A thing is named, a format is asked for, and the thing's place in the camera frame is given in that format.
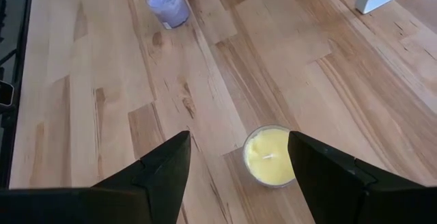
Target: yellow candle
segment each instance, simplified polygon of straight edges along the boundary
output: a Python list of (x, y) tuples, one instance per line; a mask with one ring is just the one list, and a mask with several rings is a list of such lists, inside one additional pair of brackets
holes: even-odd
[(287, 149), (289, 131), (275, 126), (258, 130), (244, 146), (244, 161), (249, 171), (267, 185), (290, 182), (295, 176)]

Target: glass candle jar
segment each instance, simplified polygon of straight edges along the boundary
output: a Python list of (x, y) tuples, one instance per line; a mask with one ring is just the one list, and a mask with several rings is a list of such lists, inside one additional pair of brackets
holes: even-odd
[(147, 4), (166, 29), (173, 29), (190, 16), (185, 0), (147, 0)]
[(288, 154), (290, 130), (278, 125), (257, 128), (243, 145), (243, 159), (249, 173), (261, 184), (283, 187), (296, 177)]

